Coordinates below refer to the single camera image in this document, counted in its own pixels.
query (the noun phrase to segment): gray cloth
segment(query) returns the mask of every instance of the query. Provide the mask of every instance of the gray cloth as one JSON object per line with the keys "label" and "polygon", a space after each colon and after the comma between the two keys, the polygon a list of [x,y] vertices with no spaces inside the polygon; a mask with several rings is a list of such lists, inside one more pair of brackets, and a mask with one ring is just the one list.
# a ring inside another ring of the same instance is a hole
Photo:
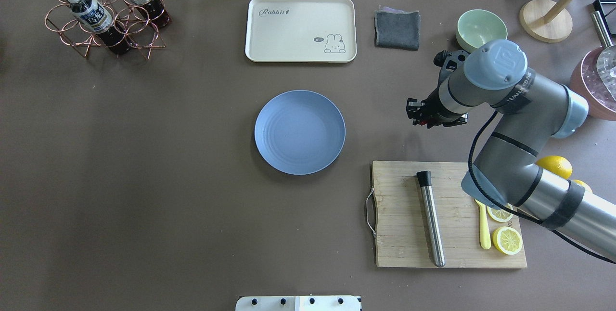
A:
{"label": "gray cloth", "polygon": [[381,48],[418,50],[420,48],[419,11],[408,13],[383,7],[374,11],[375,43]]}

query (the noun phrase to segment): black muddler cap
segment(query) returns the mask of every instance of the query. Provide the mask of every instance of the black muddler cap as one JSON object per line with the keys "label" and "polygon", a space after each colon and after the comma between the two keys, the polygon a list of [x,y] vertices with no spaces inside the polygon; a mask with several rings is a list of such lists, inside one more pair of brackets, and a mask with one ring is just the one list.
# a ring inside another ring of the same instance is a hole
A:
{"label": "black muddler cap", "polygon": [[418,172],[417,180],[420,182],[420,187],[432,186],[432,176],[429,170]]}

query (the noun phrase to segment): stainless steel muddler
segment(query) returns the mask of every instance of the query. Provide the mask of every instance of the stainless steel muddler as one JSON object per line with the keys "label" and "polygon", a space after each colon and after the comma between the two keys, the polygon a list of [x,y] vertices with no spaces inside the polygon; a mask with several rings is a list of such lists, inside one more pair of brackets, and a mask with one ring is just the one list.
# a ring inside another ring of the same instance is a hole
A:
{"label": "stainless steel muddler", "polygon": [[430,175],[430,171],[426,170],[418,172],[417,180],[419,181],[420,188],[422,189],[434,265],[442,268],[445,266],[445,253],[443,252],[443,243],[440,240],[440,230],[438,229],[438,217],[436,216],[436,206],[434,205],[432,177]]}

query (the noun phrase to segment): lemon slice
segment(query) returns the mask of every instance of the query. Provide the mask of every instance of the lemon slice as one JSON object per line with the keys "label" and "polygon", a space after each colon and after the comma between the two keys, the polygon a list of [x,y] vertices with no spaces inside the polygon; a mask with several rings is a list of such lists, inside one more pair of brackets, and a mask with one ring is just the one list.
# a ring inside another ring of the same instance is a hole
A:
{"label": "lemon slice", "polygon": [[492,234],[492,242],[504,254],[516,254],[522,249],[522,235],[510,226],[497,228]]}
{"label": "lemon slice", "polygon": [[[510,204],[507,204],[506,207],[513,210],[513,206],[511,206]],[[490,218],[493,219],[494,221],[505,223],[505,222],[510,221],[510,219],[513,218],[513,214],[511,214],[510,212],[506,212],[505,210],[502,210],[502,208],[499,208],[498,210],[491,208],[489,206],[486,206],[486,208],[488,209],[488,215],[490,215]]]}

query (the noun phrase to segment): cutting board handle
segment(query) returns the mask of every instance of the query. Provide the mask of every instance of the cutting board handle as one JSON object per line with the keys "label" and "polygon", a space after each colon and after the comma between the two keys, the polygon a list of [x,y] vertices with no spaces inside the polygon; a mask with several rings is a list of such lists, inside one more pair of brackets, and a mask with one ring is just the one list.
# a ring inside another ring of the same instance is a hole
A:
{"label": "cutting board handle", "polygon": [[365,210],[366,210],[366,223],[368,224],[368,228],[370,228],[370,231],[372,231],[372,236],[376,238],[376,230],[374,230],[374,227],[370,224],[370,215],[368,215],[368,202],[370,201],[370,197],[372,197],[372,209],[376,213],[376,203],[374,201],[374,187],[370,188],[370,193],[368,193],[368,197],[366,198]]}

